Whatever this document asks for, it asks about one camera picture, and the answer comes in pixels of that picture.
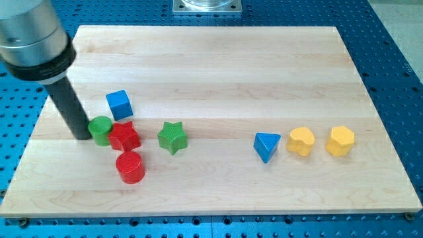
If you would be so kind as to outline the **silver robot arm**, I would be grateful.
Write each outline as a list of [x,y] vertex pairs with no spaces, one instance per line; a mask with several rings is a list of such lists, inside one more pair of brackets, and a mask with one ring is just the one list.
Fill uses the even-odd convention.
[[49,85],[66,76],[75,58],[50,0],[1,0],[1,61],[11,75]]

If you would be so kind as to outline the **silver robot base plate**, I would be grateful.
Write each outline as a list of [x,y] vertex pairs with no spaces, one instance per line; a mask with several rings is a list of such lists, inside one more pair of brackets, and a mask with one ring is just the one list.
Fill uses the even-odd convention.
[[240,13],[241,0],[173,0],[173,13]]

